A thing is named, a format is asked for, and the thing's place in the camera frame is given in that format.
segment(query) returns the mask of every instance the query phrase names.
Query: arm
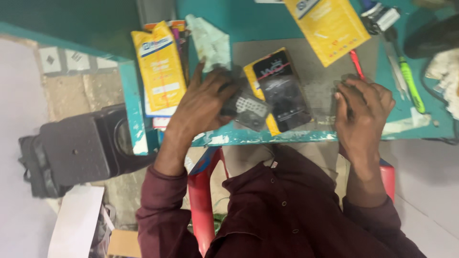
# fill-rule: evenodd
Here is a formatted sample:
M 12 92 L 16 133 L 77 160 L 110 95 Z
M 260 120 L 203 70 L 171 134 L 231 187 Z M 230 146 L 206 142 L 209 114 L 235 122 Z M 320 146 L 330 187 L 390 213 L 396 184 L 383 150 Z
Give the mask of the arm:
M 378 148 L 387 117 L 395 106 L 391 91 L 359 79 L 347 79 L 338 89 L 335 127 L 351 162 L 344 215 L 397 256 L 424 257 L 400 230 L 400 218 L 381 179 Z
M 155 164 L 150 166 L 142 185 L 139 245 L 142 258 L 201 257 L 196 238 L 187 230 L 189 210 L 182 210 L 186 194 L 185 156 L 193 138 L 201 132 L 218 129 L 231 117 L 221 117 L 220 109 L 237 87 L 220 87 L 229 78 L 222 70 L 209 73 L 201 83 L 204 63 L 195 70 L 188 91 L 172 116 Z

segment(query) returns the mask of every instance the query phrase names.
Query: man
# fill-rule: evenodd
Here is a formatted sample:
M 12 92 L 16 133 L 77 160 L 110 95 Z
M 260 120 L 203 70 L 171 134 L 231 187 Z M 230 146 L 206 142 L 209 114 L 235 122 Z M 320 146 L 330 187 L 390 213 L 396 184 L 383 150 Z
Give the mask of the man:
M 203 66 L 197 66 L 146 173 L 137 212 L 143 258 L 201 256 L 187 230 L 190 211 L 180 209 L 185 155 L 196 135 L 230 122 L 219 111 L 237 89 L 220 89 L 230 83 L 220 70 L 201 83 Z M 338 89 L 335 127 L 352 165 L 343 211 L 320 167 L 291 148 L 274 146 L 275 168 L 261 160 L 223 182 L 230 192 L 228 216 L 206 257 L 424 257 L 400 230 L 379 170 L 378 145 L 395 105 L 391 91 L 358 79 Z

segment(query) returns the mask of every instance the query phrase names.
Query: hand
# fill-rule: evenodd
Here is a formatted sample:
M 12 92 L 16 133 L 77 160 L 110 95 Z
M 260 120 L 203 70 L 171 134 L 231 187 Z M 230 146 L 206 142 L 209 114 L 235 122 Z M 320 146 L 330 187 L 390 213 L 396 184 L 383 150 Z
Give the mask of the hand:
M 216 130 L 233 119 L 220 116 L 220 110 L 238 86 L 230 84 L 231 78 L 224 75 L 223 69 L 213 70 L 201 83 L 204 64 L 200 62 L 197 65 L 188 90 L 171 117 L 166 134 L 172 132 L 176 137 L 183 136 L 191 141 L 196 135 Z M 220 90 L 224 84 L 229 85 Z
M 390 90 L 359 79 L 347 79 L 338 89 L 335 127 L 339 141 L 353 166 L 363 167 L 356 171 L 368 171 L 379 164 L 379 141 L 395 100 Z

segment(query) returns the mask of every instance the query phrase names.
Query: gray mat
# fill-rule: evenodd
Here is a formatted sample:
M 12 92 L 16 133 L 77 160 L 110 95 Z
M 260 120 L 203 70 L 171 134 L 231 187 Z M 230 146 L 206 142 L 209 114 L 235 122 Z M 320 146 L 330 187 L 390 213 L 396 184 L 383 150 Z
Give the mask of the gray mat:
M 372 38 L 356 49 L 363 73 L 370 80 L 376 77 L 379 38 Z M 281 47 L 285 47 L 292 58 L 293 66 L 303 86 L 307 104 L 315 119 L 295 130 L 328 131 L 335 119 L 336 91 L 333 81 L 341 80 L 341 76 L 356 73 L 355 66 L 349 55 L 345 55 L 327 68 L 314 53 L 306 39 L 276 39 L 262 41 L 236 42 L 233 44 L 233 72 L 236 77 L 245 77 L 241 67 L 262 58 Z

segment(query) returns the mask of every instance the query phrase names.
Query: green screwdriver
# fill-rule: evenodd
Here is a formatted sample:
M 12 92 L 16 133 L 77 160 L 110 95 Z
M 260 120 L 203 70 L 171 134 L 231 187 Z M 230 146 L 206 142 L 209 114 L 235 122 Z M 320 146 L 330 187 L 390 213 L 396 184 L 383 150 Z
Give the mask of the green screwdriver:
M 392 44 L 394 45 L 395 52 L 398 56 L 400 70 L 402 71 L 403 78 L 408 84 L 411 97 L 413 98 L 414 107 L 419 113 L 424 114 L 424 102 L 422 101 L 421 96 L 419 96 L 418 89 L 416 88 L 416 84 L 414 83 L 413 73 L 411 72 L 411 68 L 409 67 L 409 64 L 406 62 L 406 58 L 403 56 L 403 53 L 400 50 L 400 47 L 398 46 L 397 29 L 395 29 L 393 26 L 390 27 L 388 30 L 385 31 L 384 36 L 386 37 L 387 41 L 392 42 Z

